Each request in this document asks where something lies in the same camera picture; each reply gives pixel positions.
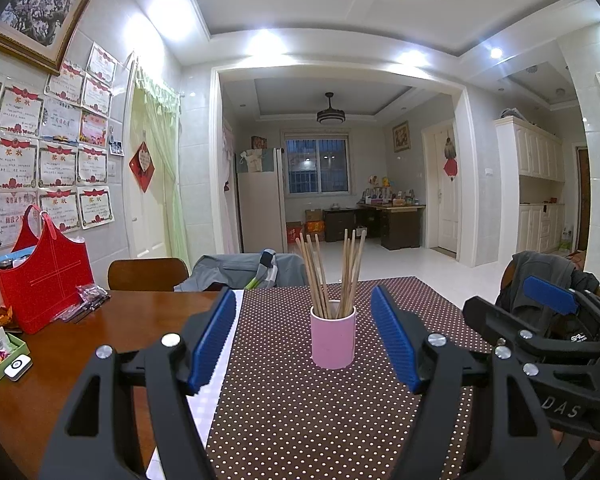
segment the green curtain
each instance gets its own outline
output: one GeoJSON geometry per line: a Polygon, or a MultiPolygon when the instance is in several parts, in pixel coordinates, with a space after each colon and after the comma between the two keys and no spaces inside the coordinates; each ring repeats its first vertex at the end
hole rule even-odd
{"type": "Polygon", "coordinates": [[[181,259],[191,270],[187,253],[187,236],[182,215],[180,189],[176,183],[178,153],[178,110],[180,97],[161,82],[152,80],[141,66],[136,67],[134,99],[131,107],[131,128],[145,131],[146,146],[152,157],[155,154],[163,164],[165,173],[165,196],[167,199],[167,225],[171,255],[181,259]],[[173,186],[172,192],[167,186],[173,186]]]}

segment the polka dot tablecloth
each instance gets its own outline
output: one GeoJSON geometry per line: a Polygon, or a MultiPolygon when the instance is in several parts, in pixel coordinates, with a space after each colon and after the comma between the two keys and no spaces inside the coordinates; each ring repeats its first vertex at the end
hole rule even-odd
{"type": "MultiPolygon", "coordinates": [[[[206,452],[219,480],[389,478],[420,401],[399,383],[370,312],[382,283],[429,330],[490,346],[458,308],[417,278],[361,282],[356,356],[343,370],[311,359],[307,287],[246,291],[206,452]]],[[[340,285],[330,285],[339,297],[340,285]]],[[[464,389],[441,478],[458,475],[471,409],[464,389]]]]}

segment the window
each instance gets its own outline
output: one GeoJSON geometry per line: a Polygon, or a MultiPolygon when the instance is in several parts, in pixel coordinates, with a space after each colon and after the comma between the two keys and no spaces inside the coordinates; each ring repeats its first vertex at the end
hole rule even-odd
{"type": "Polygon", "coordinates": [[[347,139],[287,139],[289,193],[349,191],[347,139]]]}

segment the tree painting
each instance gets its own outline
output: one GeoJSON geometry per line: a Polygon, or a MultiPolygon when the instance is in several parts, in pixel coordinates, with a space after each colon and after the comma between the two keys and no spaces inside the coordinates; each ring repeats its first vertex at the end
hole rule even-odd
{"type": "Polygon", "coordinates": [[[11,0],[0,21],[43,46],[51,46],[74,0],[11,0]]]}

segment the pink cup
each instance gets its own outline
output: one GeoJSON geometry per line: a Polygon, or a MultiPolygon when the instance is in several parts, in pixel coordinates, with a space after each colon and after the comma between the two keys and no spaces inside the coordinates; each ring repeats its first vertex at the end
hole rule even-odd
{"type": "MultiPolygon", "coordinates": [[[[331,312],[337,311],[340,300],[331,300],[331,312]]],[[[339,370],[353,362],[356,350],[356,307],[343,319],[323,319],[311,309],[312,359],[320,368],[339,370]]]]}

